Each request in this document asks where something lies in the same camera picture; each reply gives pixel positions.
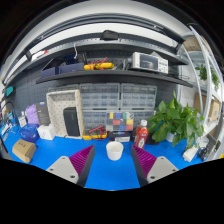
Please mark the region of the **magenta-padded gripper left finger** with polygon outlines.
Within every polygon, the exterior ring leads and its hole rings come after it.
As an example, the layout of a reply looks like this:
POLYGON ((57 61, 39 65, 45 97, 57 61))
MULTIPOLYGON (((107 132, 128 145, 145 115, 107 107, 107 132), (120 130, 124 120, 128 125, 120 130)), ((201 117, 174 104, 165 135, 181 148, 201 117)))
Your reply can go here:
POLYGON ((91 145, 70 157, 61 156, 47 169, 47 171, 84 187, 88 179, 94 156, 95 146, 91 145))

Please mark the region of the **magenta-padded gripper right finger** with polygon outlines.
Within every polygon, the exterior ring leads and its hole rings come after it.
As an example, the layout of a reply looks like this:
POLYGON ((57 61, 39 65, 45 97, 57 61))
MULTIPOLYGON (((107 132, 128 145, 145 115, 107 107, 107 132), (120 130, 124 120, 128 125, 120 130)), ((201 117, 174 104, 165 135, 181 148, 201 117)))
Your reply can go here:
POLYGON ((166 157, 155 157, 135 145, 131 147, 131 156, 141 187, 177 171, 177 168, 166 157))

